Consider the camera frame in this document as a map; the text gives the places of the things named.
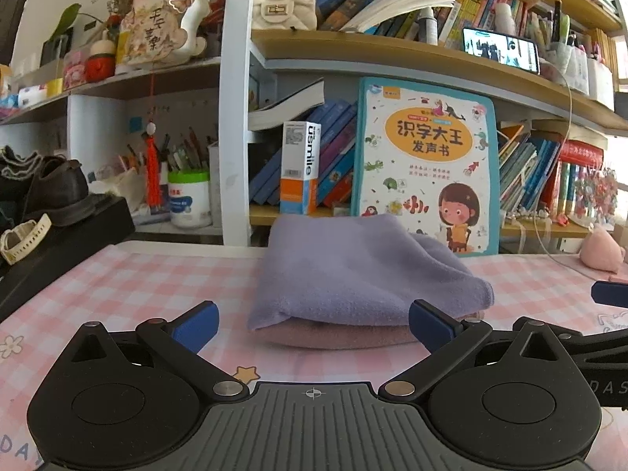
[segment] blue gripper pad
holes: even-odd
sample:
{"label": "blue gripper pad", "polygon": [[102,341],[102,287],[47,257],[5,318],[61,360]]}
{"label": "blue gripper pad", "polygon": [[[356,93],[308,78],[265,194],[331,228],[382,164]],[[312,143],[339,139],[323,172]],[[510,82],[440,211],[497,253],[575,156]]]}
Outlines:
{"label": "blue gripper pad", "polygon": [[628,285],[597,281],[591,287],[591,297],[598,305],[628,308]]}
{"label": "blue gripper pad", "polygon": [[198,354],[216,336],[219,322],[218,307],[203,301],[170,323],[172,338]]}
{"label": "blue gripper pad", "polygon": [[430,352],[437,351],[456,336],[458,322],[455,319],[440,310],[428,310],[419,301],[410,306],[408,321],[410,332]]}

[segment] purple book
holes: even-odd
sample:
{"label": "purple book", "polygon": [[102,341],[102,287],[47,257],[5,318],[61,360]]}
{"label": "purple book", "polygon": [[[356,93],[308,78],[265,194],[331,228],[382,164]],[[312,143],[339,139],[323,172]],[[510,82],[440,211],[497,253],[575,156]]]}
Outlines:
{"label": "purple book", "polygon": [[356,118],[354,117],[320,155],[318,160],[318,171],[322,173],[327,170],[334,159],[338,157],[339,153],[344,150],[351,143],[351,140],[355,139],[355,137]]}

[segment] green lid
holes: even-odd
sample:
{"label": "green lid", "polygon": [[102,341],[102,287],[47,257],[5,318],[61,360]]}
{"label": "green lid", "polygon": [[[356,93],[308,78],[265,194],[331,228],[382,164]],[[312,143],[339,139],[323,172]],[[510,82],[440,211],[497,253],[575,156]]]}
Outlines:
{"label": "green lid", "polygon": [[207,170],[184,170],[180,172],[168,172],[170,184],[195,184],[209,181]]}

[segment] phone screen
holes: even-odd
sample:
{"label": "phone screen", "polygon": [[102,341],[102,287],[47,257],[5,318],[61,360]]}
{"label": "phone screen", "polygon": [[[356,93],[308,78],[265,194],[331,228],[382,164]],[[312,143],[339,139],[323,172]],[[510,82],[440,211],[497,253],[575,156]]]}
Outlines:
{"label": "phone screen", "polygon": [[532,41],[485,30],[465,28],[463,32],[467,53],[534,74],[539,73],[536,45]]}

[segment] gray ridged plate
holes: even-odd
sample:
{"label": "gray ridged plate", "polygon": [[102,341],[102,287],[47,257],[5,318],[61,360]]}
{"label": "gray ridged plate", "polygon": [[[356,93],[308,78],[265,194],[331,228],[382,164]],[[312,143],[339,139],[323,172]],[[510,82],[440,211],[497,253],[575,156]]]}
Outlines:
{"label": "gray ridged plate", "polygon": [[[258,383],[216,405],[181,448],[134,471],[487,471],[442,444],[411,405],[365,383]],[[67,471],[55,465],[42,471]],[[556,471],[585,471],[583,462]]]}

